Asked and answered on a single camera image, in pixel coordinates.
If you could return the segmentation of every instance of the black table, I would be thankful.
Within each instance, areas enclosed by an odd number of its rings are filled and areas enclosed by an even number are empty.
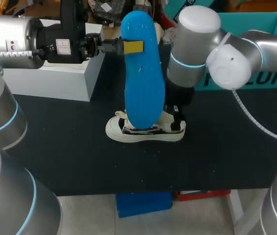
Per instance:
[[[161,50],[166,67],[169,50]],[[267,188],[277,173],[277,140],[243,113],[229,91],[197,92],[177,143],[124,144],[106,136],[124,109],[123,57],[107,54],[91,102],[16,95],[25,138],[8,153],[56,195]],[[238,92],[277,134],[277,89]]]

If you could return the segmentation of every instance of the white cable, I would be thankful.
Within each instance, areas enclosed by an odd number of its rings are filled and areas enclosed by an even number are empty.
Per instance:
[[[239,103],[239,105],[241,106],[241,108],[243,109],[244,113],[249,117],[249,119],[259,128],[261,129],[263,132],[265,132],[266,134],[270,135],[271,137],[277,139],[277,135],[275,133],[272,133],[271,131],[269,131],[267,128],[263,127],[251,114],[250,112],[248,112],[248,110],[246,109],[245,105],[242,103],[240,97],[238,96],[238,94],[236,93],[235,90],[232,90],[233,95],[236,99],[236,101]]]
[[[0,57],[30,57],[32,56],[32,51],[1,51]]]

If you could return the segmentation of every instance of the shoe insole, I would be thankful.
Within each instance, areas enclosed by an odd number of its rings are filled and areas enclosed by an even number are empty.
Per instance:
[[[126,41],[144,41],[143,52],[124,56],[125,108],[133,126],[149,128],[159,119],[164,105],[164,81],[154,22],[146,13],[133,11],[122,20],[121,35]]]

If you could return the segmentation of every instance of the white box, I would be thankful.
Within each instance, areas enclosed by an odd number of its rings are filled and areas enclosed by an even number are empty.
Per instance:
[[[41,20],[44,26],[59,21]],[[86,33],[100,33],[100,24],[85,24]],[[105,54],[82,64],[50,64],[38,70],[4,69],[3,78],[13,94],[90,101]]]

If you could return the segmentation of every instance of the white sneaker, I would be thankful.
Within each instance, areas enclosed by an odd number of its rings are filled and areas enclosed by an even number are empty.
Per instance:
[[[165,111],[152,127],[136,129],[128,120],[127,114],[118,111],[106,125],[106,134],[109,138],[124,142],[134,143],[139,141],[179,141],[185,133],[186,122],[182,116],[175,113],[171,115]]]

